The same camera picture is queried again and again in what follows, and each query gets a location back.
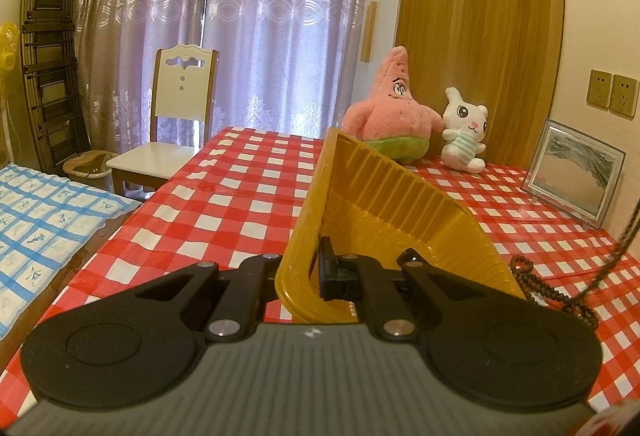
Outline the yellow plastic tray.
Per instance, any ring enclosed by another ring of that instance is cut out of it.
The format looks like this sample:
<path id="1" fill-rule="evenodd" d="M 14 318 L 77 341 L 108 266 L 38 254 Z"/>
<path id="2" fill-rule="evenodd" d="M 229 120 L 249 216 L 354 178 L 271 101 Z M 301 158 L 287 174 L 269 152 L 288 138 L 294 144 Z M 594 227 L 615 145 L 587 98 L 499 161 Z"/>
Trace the yellow plastic tray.
<path id="1" fill-rule="evenodd" d="M 471 211 L 418 173 L 362 141 L 331 129 L 274 287 L 281 303 L 302 323 L 353 323 L 355 307 L 320 295 L 319 243 L 328 237 L 335 253 L 374 257 L 397 268 L 413 248 L 433 266 L 506 292 L 523 295 Z"/>

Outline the blue white checkered bedsheet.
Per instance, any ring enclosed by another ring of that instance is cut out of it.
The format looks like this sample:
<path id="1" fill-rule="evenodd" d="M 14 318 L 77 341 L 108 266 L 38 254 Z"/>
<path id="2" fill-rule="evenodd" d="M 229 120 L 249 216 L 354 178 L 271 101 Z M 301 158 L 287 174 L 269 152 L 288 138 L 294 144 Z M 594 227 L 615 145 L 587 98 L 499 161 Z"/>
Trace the blue white checkered bedsheet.
<path id="1" fill-rule="evenodd" d="M 111 219 L 139 202 L 9 163 L 1 183 L 1 334 Z"/>

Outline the red white checkered tablecloth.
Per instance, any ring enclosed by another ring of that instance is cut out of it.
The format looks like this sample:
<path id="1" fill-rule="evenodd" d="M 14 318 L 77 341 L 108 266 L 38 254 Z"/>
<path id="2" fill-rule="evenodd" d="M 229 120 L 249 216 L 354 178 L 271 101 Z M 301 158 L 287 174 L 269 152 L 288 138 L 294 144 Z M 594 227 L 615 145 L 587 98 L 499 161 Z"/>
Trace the red white checkered tablecloth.
<path id="1" fill-rule="evenodd" d="M 43 321 L 200 262 L 224 271 L 290 241 L 324 141 L 230 127 L 79 271 Z M 8 435 L 574 435 L 604 421 L 639 430 L 639 264 L 596 230 L 522 192 L 524 174 L 406 167 L 461 202 L 508 264 L 518 299 L 582 320 L 602 366 L 586 401 L 544 412 L 477 404 L 438 381 L 409 344 L 353 323 L 302 323 L 276 288 L 246 338 L 210 344 L 177 386 L 143 404 L 78 410 L 35 397 L 21 352 L 1 379 Z"/>

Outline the beige waste basket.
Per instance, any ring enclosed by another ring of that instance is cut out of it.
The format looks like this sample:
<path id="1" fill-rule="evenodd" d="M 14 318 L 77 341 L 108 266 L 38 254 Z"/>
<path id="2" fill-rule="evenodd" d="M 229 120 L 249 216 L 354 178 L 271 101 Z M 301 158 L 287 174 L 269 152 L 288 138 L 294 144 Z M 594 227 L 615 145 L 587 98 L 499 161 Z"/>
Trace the beige waste basket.
<path id="1" fill-rule="evenodd" d="M 63 171 L 74 182 L 112 191 L 112 171 L 107 161 L 115 157 L 116 153 L 108 150 L 89 150 L 66 160 Z"/>

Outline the framed sand art picture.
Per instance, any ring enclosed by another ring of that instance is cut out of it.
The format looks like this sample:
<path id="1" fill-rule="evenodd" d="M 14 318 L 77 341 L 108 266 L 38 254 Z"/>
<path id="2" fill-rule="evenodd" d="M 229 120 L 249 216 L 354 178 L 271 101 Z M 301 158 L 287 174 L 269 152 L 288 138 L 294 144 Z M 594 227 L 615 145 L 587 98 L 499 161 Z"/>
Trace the framed sand art picture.
<path id="1" fill-rule="evenodd" d="M 608 214 L 625 158 L 623 150 L 548 119 L 522 190 L 592 228 L 599 228 Z"/>

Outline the white bunny plush toy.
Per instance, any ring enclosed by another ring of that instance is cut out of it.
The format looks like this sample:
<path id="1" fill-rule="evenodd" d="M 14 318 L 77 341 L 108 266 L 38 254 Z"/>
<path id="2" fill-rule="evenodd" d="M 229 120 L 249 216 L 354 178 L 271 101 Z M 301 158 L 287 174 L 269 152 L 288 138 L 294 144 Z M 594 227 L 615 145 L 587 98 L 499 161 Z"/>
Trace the white bunny plush toy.
<path id="1" fill-rule="evenodd" d="M 448 100 L 442 114 L 445 141 L 440 160 L 452 170 L 480 174 L 485 161 L 480 155 L 485 151 L 483 143 L 487 130 L 488 109 L 484 105 L 467 103 L 459 90 L 450 86 L 445 90 Z"/>

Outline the pink starfish plush toy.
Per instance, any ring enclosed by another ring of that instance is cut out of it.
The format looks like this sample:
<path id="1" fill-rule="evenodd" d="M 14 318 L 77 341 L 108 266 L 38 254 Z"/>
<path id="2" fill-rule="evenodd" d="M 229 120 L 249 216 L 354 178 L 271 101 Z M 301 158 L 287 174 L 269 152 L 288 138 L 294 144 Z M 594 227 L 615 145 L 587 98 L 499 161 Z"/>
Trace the pink starfish plush toy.
<path id="1" fill-rule="evenodd" d="M 408 164 L 426 155 L 431 135 L 442 133 L 444 120 L 413 98 L 405 46 L 388 52 L 368 97 L 347 109 L 342 130 L 399 163 Z"/>

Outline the yellow plastic bag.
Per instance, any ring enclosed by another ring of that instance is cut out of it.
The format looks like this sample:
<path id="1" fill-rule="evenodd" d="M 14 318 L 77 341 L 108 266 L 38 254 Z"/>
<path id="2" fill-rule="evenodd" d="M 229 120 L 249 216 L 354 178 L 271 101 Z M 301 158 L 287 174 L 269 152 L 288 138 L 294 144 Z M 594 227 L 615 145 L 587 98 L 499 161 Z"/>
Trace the yellow plastic bag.
<path id="1" fill-rule="evenodd" d="M 14 22 L 5 22 L 0 27 L 0 76 L 11 72 L 17 63 L 20 30 Z"/>

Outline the dark folded ladder rack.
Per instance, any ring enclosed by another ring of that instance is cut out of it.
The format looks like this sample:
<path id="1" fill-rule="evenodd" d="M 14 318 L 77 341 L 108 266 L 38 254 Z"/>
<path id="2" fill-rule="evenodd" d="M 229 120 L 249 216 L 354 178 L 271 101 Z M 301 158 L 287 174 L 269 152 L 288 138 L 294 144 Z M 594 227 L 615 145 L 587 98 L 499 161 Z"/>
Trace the dark folded ladder rack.
<path id="1" fill-rule="evenodd" d="M 23 85 L 40 170 L 90 149 L 74 50 L 73 0 L 20 0 Z"/>

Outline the wooden wardrobe panel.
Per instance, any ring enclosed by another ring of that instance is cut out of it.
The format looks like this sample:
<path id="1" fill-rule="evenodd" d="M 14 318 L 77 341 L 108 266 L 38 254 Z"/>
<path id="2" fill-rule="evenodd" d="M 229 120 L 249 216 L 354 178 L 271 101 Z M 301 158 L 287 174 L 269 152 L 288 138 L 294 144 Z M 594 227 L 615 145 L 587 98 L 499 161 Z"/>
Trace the wooden wardrobe panel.
<path id="1" fill-rule="evenodd" d="M 396 42 L 411 92 L 436 111 L 445 91 L 488 108 L 485 159 L 528 167 L 558 76 L 564 0 L 401 0 Z"/>

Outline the lilac lace curtain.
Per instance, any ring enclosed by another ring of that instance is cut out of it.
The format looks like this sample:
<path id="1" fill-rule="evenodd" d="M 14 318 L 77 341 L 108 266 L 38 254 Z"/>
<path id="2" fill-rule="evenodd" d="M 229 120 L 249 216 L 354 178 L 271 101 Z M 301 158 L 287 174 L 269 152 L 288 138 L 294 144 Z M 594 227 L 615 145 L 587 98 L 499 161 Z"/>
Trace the lilac lace curtain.
<path id="1" fill-rule="evenodd" d="M 76 0 L 88 134 L 123 152 L 151 133 L 155 55 L 195 44 L 219 55 L 213 130 L 320 137 L 352 101 L 364 0 Z"/>

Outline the gold wall socket right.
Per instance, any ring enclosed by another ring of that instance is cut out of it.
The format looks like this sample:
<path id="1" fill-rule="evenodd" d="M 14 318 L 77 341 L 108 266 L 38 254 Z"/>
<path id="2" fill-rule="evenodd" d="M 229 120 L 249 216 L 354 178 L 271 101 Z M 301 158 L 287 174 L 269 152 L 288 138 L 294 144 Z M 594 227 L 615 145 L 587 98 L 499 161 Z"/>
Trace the gold wall socket right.
<path id="1" fill-rule="evenodd" d="M 634 78 L 614 74 L 608 109 L 615 115 L 633 119 L 638 103 L 638 81 Z"/>

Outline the gold wall socket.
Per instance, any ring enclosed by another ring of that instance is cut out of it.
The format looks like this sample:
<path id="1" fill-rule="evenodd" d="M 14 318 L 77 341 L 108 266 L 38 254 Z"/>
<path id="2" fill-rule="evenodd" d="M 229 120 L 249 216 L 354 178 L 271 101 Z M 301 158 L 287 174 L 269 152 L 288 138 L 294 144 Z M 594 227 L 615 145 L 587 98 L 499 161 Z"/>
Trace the gold wall socket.
<path id="1" fill-rule="evenodd" d="M 608 109 L 615 115 L 633 119 L 638 103 L 638 81 L 634 78 L 614 74 Z"/>
<path id="2" fill-rule="evenodd" d="M 608 109 L 612 91 L 613 74 L 594 70 L 590 71 L 587 103 L 602 109 Z"/>

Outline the gold wall socket left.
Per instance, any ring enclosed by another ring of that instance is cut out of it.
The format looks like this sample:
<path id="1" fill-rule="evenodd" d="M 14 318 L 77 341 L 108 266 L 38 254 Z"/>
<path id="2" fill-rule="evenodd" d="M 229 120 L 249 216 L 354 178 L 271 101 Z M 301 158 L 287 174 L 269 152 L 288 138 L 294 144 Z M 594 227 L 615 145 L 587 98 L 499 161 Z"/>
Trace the gold wall socket left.
<path id="1" fill-rule="evenodd" d="M 590 71 L 587 103 L 602 109 L 608 109 L 612 91 L 613 74 L 594 70 Z"/>

